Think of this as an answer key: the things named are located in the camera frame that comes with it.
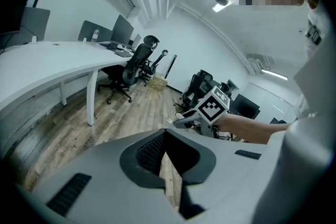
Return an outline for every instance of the black and white marker cube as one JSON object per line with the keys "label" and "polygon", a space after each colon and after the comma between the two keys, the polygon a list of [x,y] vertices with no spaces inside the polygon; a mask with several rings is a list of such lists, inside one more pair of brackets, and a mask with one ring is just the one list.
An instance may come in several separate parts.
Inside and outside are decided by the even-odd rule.
{"label": "black and white marker cube", "polygon": [[195,110],[208,124],[213,124],[229,110],[230,99],[217,86],[198,103]]}

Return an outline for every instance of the desk leg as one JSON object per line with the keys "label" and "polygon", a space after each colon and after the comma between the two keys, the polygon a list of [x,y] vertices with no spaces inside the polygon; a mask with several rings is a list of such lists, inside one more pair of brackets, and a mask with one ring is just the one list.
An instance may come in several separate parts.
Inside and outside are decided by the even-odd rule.
{"label": "desk leg", "polygon": [[66,105],[67,104],[67,97],[65,95],[65,85],[64,81],[61,81],[59,84],[59,91],[61,93],[61,99],[62,99],[62,104]]}
{"label": "desk leg", "polygon": [[97,74],[98,70],[95,69],[94,71],[89,72],[89,81],[88,81],[88,88],[86,92],[86,107],[88,110],[88,123],[90,126],[94,124],[94,107],[95,107],[95,89],[96,89],[96,82],[97,82]]}

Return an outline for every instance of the bottle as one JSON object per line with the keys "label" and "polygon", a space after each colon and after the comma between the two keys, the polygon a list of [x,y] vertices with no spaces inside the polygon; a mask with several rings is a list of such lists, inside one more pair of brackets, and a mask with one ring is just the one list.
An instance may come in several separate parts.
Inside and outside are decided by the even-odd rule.
{"label": "bottle", "polygon": [[99,35],[99,30],[96,29],[96,30],[94,31],[93,36],[92,36],[92,39],[91,39],[91,42],[92,42],[92,43],[96,43],[96,42],[97,42],[98,35]]}

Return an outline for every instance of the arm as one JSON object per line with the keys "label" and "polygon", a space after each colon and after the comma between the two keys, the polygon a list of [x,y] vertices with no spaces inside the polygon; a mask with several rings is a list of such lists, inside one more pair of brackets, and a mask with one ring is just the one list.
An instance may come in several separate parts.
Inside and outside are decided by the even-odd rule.
{"label": "arm", "polygon": [[285,131],[290,124],[266,124],[243,116],[226,114],[215,122],[219,131],[232,133],[251,143],[267,144],[272,134]]}

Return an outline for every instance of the desk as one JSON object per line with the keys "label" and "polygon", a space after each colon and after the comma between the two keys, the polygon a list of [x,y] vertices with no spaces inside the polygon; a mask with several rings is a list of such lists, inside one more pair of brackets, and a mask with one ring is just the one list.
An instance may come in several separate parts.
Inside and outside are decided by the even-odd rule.
{"label": "desk", "polygon": [[88,73],[87,113],[92,126],[98,70],[124,65],[129,60],[83,42],[44,41],[10,48],[0,55],[0,110],[10,104],[19,105],[58,83],[62,103],[66,105],[64,80]]}

